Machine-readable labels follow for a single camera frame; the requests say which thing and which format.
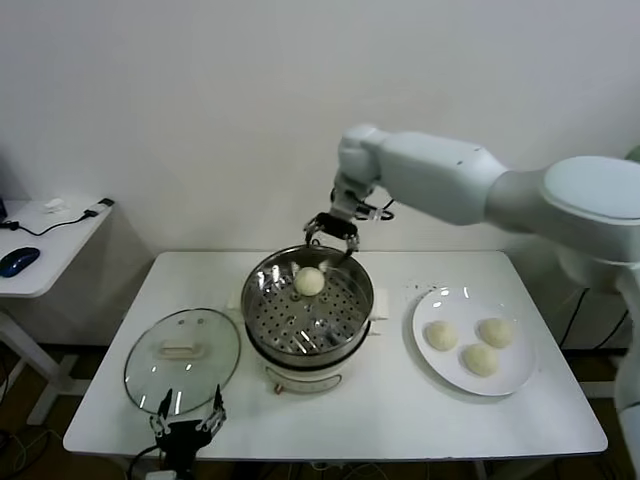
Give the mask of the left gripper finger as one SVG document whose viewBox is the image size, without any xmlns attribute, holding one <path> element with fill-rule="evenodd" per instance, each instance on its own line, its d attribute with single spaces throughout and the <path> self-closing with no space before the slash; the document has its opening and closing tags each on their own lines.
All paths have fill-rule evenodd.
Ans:
<svg viewBox="0 0 640 480">
<path fill-rule="evenodd" d="M 218 432 L 227 419 L 221 394 L 221 386 L 217 385 L 210 412 L 196 426 L 198 431 Z"/>
<path fill-rule="evenodd" d="M 172 396 L 173 390 L 169 389 L 163 400 L 160 402 L 157 412 L 149 417 L 149 424 L 155 436 L 163 436 L 170 433 L 167 417 L 169 414 Z"/>
</svg>

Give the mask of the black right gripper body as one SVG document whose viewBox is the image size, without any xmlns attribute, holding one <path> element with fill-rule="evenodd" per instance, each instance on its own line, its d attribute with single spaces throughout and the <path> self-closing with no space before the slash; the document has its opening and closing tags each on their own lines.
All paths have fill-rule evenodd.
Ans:
<svg viewBox="0 0 640 480">
<path fill-rule="evenodd" d="M 355 224 L 327 212 L 317 214 L 313 221 L 318 231 L 334 238 L 356 238 L 358 236 Z"/>
</svg>

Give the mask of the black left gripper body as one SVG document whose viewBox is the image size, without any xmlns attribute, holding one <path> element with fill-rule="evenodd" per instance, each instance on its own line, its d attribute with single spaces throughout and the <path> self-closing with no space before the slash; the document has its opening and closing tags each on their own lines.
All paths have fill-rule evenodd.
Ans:
<svg viewBox="0 0 640 480">
<path fill-rule="evenodd" d="M 165 468 L 191 468 L 196 454 L 213 439 L 210 430 L 197 429 L 198 420 L 173 422 L 169 432 L 155 435 L 156 445 L 164 454 Z"/>
</svg>

